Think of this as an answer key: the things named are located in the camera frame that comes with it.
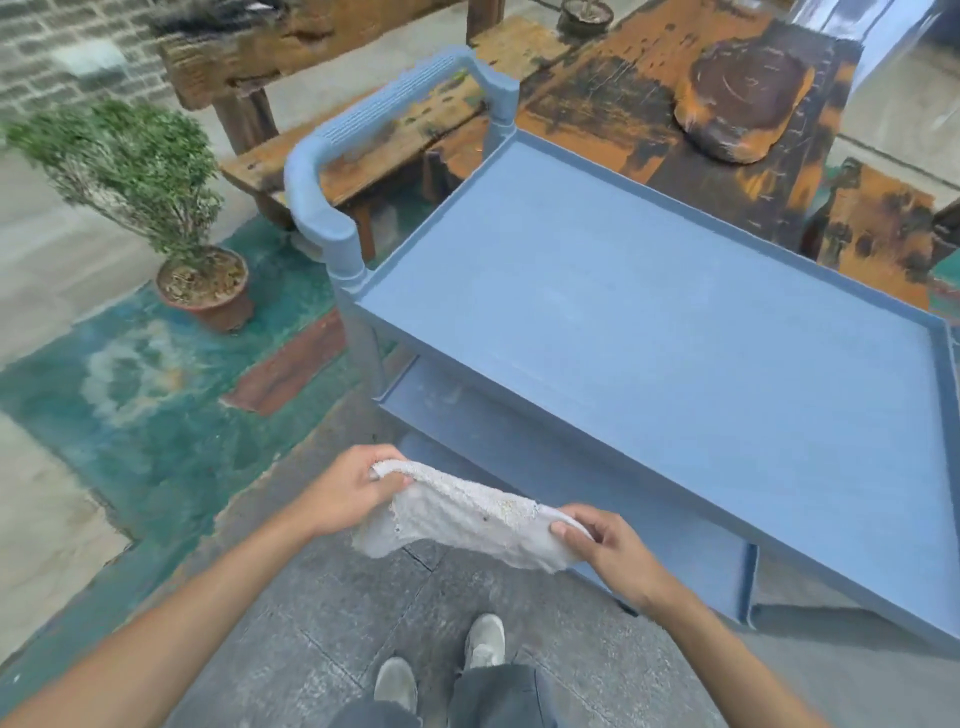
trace small potted plant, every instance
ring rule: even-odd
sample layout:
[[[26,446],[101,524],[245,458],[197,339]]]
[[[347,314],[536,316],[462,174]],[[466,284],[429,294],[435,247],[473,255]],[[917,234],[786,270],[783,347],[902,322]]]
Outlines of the small potted plant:
[[[166,258],[155,278],[166,303],[217,331],[250,319],[247,263],[208,245],[224,200],[210,187],[217,162],[196,120],[110,100],[43,111],[4,132],[69,205],[92,207]]]
[[[577,37],[605,33],[613,23],[613,10],[599,0],[564,0],[560,5],[557,28]]]

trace cart top shelf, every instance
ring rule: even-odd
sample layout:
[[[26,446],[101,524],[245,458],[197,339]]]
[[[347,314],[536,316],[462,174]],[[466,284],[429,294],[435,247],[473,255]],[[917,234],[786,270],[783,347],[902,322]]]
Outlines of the cart top shelf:
[[[359,304],[677,504],[960,644],[942,320],[527,133]]]

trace teal painted floor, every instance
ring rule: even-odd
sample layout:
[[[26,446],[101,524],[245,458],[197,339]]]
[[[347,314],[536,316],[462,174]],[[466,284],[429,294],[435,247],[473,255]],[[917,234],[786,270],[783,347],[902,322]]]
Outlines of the teal painted floor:
[[[402,240],[428,214],[395,196]],[[344,356],[274,415],[220,402],[238,377],[333,306],[324,266],[262,218],[225,245],[251,269],[253,319],[199,327],[146,285],[0,372],[0,408],[80,478],[132,546],[0,673],[0,716],[121,624],[177,567],[229,499],[300,442],[357,381]]]

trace shoe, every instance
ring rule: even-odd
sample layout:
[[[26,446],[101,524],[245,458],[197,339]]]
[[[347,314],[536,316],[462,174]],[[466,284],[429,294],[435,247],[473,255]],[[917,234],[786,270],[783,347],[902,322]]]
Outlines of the shoe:
[[[464,670],[503,665],[507,655],[507,633],[497,615],[481,615],[467,634]]]
[[[406,660],[392,657],[380,666],[373,699],[395,702],[403,710],[417,714],[417,678]]]

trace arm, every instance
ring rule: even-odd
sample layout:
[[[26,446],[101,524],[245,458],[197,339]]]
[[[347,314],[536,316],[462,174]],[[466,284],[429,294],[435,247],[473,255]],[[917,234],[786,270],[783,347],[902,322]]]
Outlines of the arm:
[[[556,522],[553,532],[589,562],[614,592],[666,630],[731,728],[829,728],[680,583],[617,514],[562,508],[593,535]]]
[[[174,709],[233,626],[315,536],[348,528],[410,483],[371,482],[373,463],[396,448],[344,452],[289,506],[212,567],[98,644],[60,679],[21,704],[0,728],[148,728]]]

